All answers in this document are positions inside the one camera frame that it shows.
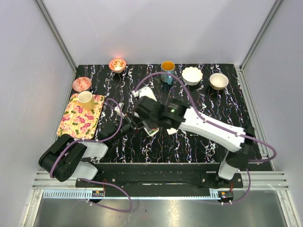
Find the white red remote control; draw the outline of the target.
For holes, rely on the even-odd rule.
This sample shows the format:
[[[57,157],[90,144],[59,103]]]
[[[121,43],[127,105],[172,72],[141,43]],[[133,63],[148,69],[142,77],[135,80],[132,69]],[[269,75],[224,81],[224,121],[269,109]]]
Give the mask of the white red remote control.
[[[153,136],[159,131],[159,128],[156,126],[156,124],[148,120],[143,121],[143,125],[144,130],[146,131],[148,136]]]

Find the white battery cover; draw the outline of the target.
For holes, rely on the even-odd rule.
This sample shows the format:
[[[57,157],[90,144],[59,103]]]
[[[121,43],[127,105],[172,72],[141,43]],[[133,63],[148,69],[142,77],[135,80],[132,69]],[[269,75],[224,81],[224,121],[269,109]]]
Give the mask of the white battery cover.
[[[174,129],[174,128],[170,128],[170,129],[167,129],[167,133],[169,135],[172,135],[172,134],[175,134],[178,130],[177,129]]]

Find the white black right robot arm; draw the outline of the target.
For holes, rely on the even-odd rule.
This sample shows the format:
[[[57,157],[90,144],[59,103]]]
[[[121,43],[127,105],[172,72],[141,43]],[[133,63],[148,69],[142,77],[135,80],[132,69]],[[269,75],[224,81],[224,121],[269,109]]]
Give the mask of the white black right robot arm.
[[[234,174],[248,165],[252,141],[246,135],[252,135],[253,127],[244,129],[227,125],[176,99],[164,105],[148,96],[141,96],[134,112],[152,128],[166,129],[168,134],[174,134],[178,130],[188,131],[225,147],[228,153],[215,176],[220,187],[228,186]]]

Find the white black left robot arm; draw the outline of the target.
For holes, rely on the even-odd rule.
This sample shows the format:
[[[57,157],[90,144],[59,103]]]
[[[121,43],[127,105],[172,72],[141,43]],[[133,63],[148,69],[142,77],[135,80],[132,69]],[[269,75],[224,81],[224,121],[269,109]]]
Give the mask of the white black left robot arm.
[[[97,134],[98,140],[76,140],[69,134],[64,134],[39,158],[38,164],[52,178],[65,182],[71,177],[86,178],[92,187],[101,185],[103,176],[97,168],[82,162],[83,158],[101,156],[113,147],[115,142],[130,132],[139,132],[144,128],[139,117],[125,113],[120,123],[107,122],[101,126]]]

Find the blue mug yellow inside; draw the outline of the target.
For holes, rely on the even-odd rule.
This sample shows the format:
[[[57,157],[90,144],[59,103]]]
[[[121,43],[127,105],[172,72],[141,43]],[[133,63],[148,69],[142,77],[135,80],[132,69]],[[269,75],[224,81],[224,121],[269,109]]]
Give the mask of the blue mug yellow inside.
[[[164,61],[161,64],[161,71],[169,73],[171,75],[174,75],[175,74],[175,64],[171,61]],[[161,80],[164,83],[167,83],[168,85],[171,85],[172,81],[173,81],[173,77],[169,76],[167,74],[161,74]]]

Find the white scalloped bowl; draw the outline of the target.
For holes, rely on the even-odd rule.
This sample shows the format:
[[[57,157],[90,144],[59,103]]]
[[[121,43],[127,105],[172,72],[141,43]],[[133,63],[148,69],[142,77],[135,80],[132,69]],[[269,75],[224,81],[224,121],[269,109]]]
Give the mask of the white scalloped bowl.
[[[203,79],[203,73],[199,68],[187,67],[182,71],[182,80],[186,85],[198,85]]]

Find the floral pink tray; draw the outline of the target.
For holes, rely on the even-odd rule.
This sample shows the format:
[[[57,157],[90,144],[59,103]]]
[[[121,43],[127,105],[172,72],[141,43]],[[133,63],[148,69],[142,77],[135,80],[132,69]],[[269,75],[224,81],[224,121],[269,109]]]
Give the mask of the floral pink tray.
[[[71,96],[57,130],[57,136],[68,134],[77,139],[90,140],[95,135],[105,98],[102,95],[93,95],[95,101],[93,110],[84,109],[77,98],[77,93]]]

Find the cream yellow cup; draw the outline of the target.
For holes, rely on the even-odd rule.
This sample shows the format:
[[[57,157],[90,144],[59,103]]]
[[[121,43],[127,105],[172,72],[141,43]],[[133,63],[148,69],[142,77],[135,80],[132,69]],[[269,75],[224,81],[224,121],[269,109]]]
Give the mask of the cream yellow cup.
[[[94,97],[89,91],[79,93],[78,102],[86,110],[93,110],[95,108]]]

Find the red patterned small bowl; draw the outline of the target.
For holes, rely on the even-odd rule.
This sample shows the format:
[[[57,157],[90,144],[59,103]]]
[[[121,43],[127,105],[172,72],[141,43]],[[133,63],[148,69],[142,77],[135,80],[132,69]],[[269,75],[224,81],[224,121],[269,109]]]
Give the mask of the red patterned small bowl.
[[[123,58],[114,58],[110,61],[109,68],[115,73],[121,73],[126,68],[126,61]]]

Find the red patterned saucer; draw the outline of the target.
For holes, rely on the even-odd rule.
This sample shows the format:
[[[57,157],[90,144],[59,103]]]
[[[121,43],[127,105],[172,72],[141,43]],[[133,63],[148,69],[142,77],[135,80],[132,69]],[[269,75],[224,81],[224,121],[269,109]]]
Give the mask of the red patterned saucer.
[[[79,77],[75,79],[72,84],[72,88],[74,91],[80,93],[83,91],[87,91],[92,85],[91,79],[88,77]]]

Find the cream round bowl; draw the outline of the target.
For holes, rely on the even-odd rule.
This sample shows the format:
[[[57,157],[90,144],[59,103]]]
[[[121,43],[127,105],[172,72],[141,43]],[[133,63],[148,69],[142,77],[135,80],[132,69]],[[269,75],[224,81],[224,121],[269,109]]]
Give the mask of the cream round bowl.
[[[223,90],[229,84],[229,79],[221,73],[214,73],[209,78],[210,86],[214,90]]]

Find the black mounting base plate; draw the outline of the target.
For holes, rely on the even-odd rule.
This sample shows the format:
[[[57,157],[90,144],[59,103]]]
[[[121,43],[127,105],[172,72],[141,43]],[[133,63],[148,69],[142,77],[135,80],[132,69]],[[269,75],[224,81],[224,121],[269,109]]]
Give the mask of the black mounting base plate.
[[[202,197],[210,189],[243,189],[240,173],[230,181],[217,177],[218,164],[97,164],[94,181],[112,183],[131,197]]]

